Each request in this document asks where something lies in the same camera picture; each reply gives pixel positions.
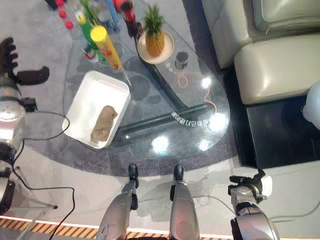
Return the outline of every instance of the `robot leg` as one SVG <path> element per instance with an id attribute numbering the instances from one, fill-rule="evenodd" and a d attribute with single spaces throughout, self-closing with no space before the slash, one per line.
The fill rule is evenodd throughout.
<path id="1" fill-rule="evenodd" d="M 176 165 L 170 191 L 172 202 L 170 216 L 170 240 L 199 240 L 200 231 L 195 203 L 187 184 L 183 181 L 184 168 Z"/>
<path id="2" fill-rule="evenodd" d="M 136 195 L 138 186 L 137 166 L 130 164 L 129 182 L 106 210 L 97 232 L 97 240 L 125 240 L 127 238 L 130 211 L 138 208 Z"/>

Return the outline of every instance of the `yellow bottle cap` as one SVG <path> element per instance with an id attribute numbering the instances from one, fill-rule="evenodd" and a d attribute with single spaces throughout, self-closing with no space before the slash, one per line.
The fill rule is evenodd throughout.
<path id="1" fill-rule="evenodd" d="M 84 14 L 82 11 L 77 11 L 77 12 L 75 13 L 75 18 L 76 18 L 76 20 L 78 21 L 78 23 L 79 23 L 80 25 L 85 24 L 86 21 L 87 21 L 86 16 L 85 16 L 85 14 Z"/>
<path id="2" fill-rule="evenodd" d="M 107 30 L 101 25 L 95 26 L 91 29 L 90 37 L 94 42 L 102 42 L 107 36 Z"/>

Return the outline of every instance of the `green bottle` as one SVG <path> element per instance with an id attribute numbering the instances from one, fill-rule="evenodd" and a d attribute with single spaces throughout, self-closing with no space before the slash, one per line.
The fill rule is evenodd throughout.
<path id="1" fill-rule="evenodd" d="M 90 31 L 93 27 L 91 26 L 91 24 L 89 22 L 87 22 L 87 18 L 85 16 L 85 14 L 82 11 L 77 11 L 75 13 L 75 18 L 78 21 L 78 23 L 82 29 L 83 36 L 86 39 L 86 41 L 88 42 L 88 44 L 95 50 L 95 52 L 98 54 L 99 58 L 102 61 L 105 61 L 106 60 L 105 57 L 101 54 L 97 45 L 90 37 Z"/>

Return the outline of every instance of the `yellow can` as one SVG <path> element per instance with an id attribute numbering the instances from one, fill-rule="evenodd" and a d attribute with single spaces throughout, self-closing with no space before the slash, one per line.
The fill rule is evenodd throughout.
<path id="1" fill-rule="evenodd" d="M 94 26 L 90 31 L 90 37 L 95 42 L 112 69 L 116 71 L 121 68 L 122 63 L 110 37 L 108 36 L 107 30 L 101 25 Z"/>

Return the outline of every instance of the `white sofa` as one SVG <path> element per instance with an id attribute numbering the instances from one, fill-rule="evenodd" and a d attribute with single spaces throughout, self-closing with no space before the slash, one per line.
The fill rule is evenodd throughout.
<path id="1" fill-rule="evenodd" d="M 304 95 L 320 80 L 320 0 L 202 0 L 218 63 L 246 105 Z"/>

